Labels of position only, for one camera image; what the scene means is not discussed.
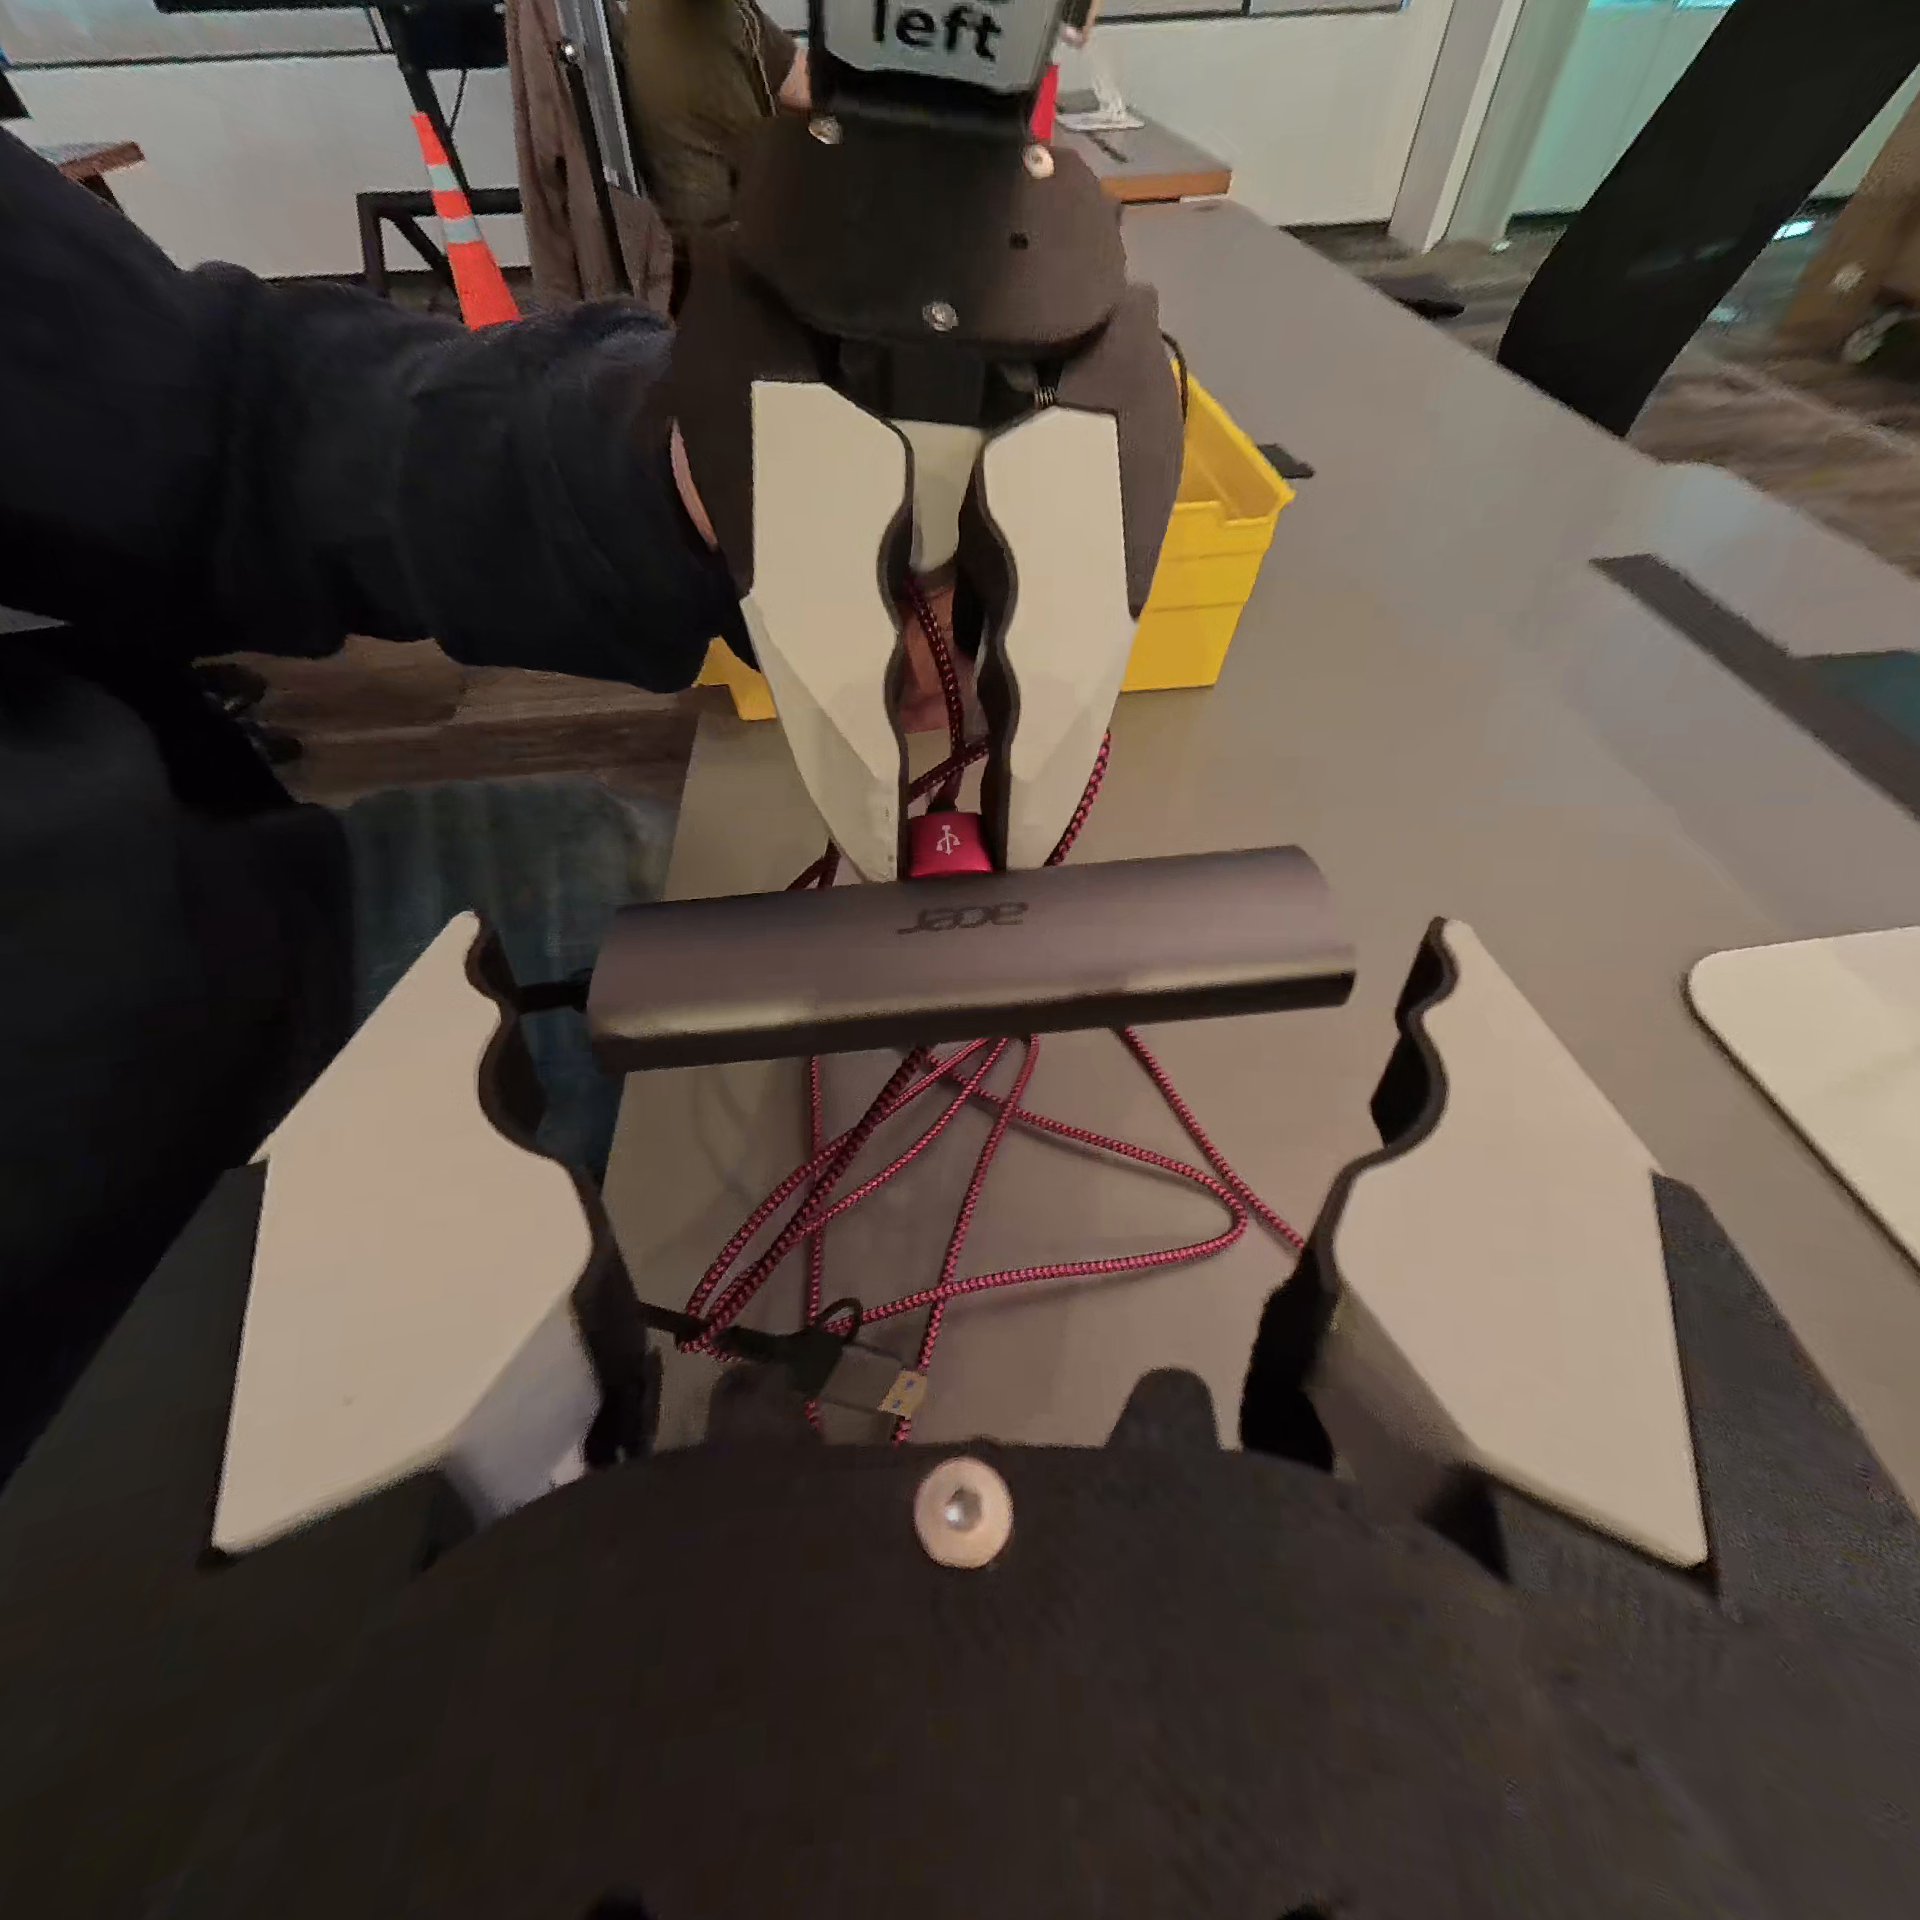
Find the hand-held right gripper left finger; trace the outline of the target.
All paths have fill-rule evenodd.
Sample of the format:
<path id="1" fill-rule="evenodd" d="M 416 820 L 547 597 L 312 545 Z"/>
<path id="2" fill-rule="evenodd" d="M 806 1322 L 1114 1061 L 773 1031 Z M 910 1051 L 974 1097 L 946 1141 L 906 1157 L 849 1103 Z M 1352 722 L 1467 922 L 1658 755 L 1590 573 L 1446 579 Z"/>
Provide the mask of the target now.
<path id="1" fill-rule="evenodd" d="M 418 1475 L 480 1527 L 590 1470 L 645 1359 L 585 1177 L 538 1146 L 513 972 L 455 917 L 264 1141 L 211 1547 Z"/>

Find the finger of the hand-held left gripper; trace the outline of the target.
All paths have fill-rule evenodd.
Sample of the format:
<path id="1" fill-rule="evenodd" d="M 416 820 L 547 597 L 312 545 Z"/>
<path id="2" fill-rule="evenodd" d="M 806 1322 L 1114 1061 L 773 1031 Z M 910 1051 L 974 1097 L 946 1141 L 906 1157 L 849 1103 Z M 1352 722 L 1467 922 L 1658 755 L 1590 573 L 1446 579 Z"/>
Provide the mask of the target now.
<path id="1" fill-rule="evenodd" d="M 984 825 L 1002 870 L 1063 843 L 1134 646 L 1112 415 L 1042 409 L 987 439 L 962 511 L 987 726 Z"/>
<path id="2" fill-rule="evenodd" d="M 753 383 L 749 628 L 808 795 L 864 881 L 901 869 L 897 546 L 910 483 L 891 422 L 819 381 Z"/>

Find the orange cone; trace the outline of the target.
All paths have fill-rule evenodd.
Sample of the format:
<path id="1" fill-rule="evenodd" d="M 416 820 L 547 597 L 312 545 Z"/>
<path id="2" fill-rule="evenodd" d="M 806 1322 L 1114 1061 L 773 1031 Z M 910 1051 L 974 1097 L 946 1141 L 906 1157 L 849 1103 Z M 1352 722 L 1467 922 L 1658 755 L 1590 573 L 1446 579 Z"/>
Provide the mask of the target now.
<path id="1" fill-rule="evenodd" d="M 411 126 L 464 325 L 469 329 L 491 329 L 517 323 L 521 317 L 519 303 L 483 234 L 469 191 L 450 165 L 442 132 L 427 113 L 414 113 Z"/>

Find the wooden desk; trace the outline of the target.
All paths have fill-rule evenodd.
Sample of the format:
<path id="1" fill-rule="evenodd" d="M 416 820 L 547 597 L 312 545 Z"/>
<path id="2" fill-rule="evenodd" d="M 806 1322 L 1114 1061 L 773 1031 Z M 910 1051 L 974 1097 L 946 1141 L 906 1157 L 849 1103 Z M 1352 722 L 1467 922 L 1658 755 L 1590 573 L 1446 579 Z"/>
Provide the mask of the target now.
<path id="1" fill-rule="evenodd" d="M 1232 194 L 1232 166 L 1162 123 L 1138 129 L 1072 131 L 1058 121 L 1051 147 L 1074 153 L 1122 206 L 1223 201 Z"/>

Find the person's legs in jeans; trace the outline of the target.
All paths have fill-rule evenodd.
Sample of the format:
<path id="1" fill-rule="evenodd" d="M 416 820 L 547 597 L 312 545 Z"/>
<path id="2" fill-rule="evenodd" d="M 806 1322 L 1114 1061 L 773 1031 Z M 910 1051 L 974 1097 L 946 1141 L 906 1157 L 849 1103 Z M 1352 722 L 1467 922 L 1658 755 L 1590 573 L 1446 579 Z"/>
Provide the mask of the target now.
<path id="1" fill-rule="evenodd" d="M 590 774 L 411 785 L 336 809 L 352 870 L 352 1026 L 463 913 L 515 982 L 582 982 L 618 913 L 662 898 L 677 805 Z"/>

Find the yellow plastic bin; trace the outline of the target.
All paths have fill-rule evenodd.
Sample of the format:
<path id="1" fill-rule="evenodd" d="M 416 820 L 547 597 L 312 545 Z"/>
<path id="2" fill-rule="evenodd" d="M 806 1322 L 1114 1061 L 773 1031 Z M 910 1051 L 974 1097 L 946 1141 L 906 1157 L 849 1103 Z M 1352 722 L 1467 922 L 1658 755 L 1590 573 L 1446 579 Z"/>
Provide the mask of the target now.
<path id="1" fill-rule="evenodd" d="M 1266 466 L 1208 391 L 1183 379 L 1179 362 L 1162 340 L 1149 340 L 1149 365 L 1146 407 L 1130 415 L 1130 426 L 1143 430 L 1134 489 L 1122 485 L 1120 460 L 1127 597 L 1137 614 L 1120 695 L 1217 684 L 1275 523 L 1291 501 L 1289 483 Z M 1112 415 L 1122 454 L 1126 421 L 1114 412 L 1047 409 Z M 1008 426 L 984 433 L 954 422 L 888 422 L 904 433 L 913 454 L 910 569 L 923 571 L 923 532 L 951 535 L 951 611 L 977 607 L 962 573 L 962 511 L 986 442 Z"/>

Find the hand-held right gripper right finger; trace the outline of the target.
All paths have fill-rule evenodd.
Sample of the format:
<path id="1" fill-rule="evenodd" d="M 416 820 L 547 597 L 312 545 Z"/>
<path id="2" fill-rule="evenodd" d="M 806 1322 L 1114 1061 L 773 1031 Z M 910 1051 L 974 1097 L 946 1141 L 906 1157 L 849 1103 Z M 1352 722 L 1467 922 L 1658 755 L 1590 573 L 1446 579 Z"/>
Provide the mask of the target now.
<path id="1" fill-rule="evenodd" d="M 1246 1450 L 1419 1519 L 1505 1487 L 1712 1559 L 1658 1158 L 1464 918 L 1435 918 L 1344 1165 L 1263 1308 Z"/>

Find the person's left hand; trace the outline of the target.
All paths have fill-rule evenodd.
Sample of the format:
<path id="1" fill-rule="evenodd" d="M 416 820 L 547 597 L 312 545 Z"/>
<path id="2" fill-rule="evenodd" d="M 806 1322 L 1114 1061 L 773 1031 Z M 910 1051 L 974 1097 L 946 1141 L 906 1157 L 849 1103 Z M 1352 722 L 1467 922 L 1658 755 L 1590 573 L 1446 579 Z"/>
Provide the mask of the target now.
<path id="1" fill-rule="evenodd" d="M 741 602 L 755 577 L 753 485 L 729 460 L 709 458 L 704 437 L 689 434 L 680 414 L 665 439 L 664 550 L 687 591 Z"/>

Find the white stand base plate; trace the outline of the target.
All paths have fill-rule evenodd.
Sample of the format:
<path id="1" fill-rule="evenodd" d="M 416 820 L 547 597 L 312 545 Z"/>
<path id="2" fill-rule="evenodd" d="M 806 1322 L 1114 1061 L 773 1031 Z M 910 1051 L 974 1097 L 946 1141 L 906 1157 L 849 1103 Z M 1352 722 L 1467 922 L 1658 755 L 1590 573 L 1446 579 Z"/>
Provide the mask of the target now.
<path id="1" fill-rule="evenodd" d="M 1717 951 L 1695 1018 L 1919 1259 L 1919 929 Z"/>

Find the person's left forearm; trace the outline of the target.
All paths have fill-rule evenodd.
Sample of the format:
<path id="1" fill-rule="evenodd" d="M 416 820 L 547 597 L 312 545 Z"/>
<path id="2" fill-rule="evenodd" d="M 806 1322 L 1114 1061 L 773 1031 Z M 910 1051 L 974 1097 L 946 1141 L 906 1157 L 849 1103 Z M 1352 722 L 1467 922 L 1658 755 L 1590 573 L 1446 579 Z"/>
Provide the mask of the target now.
<path id="1" fill-rule="evenodd" d="M 186 270 L 6 134 L 6 607 L 682 690 L 751 643 L 671 460 L 673 348 L 632 303 L 466 329 Z"/>

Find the black office chair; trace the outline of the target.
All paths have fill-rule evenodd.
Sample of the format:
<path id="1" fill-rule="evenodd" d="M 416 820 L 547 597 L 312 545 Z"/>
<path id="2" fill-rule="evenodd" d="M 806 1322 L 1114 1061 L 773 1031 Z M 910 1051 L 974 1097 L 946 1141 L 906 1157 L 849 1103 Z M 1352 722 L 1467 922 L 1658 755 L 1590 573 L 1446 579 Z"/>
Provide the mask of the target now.
<path id="1" fill-rule="evenodd" d="M 1917 63 L 1917 3 L 1734 5 L 1527 283 L 1499 367 L 1623 439 Z"/>

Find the grey usb hub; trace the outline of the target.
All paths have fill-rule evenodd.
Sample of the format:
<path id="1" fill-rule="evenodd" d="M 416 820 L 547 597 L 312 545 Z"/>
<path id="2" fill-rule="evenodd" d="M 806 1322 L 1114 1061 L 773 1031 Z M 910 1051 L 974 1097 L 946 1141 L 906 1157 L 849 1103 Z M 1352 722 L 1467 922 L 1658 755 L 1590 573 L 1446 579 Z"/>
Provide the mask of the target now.
<path id="1" fill-rule="evenodd" d="M 1301 849 L 627 907 L 585 996 L 607 1073 L 1339 1006 L 1357 951 Z"/>

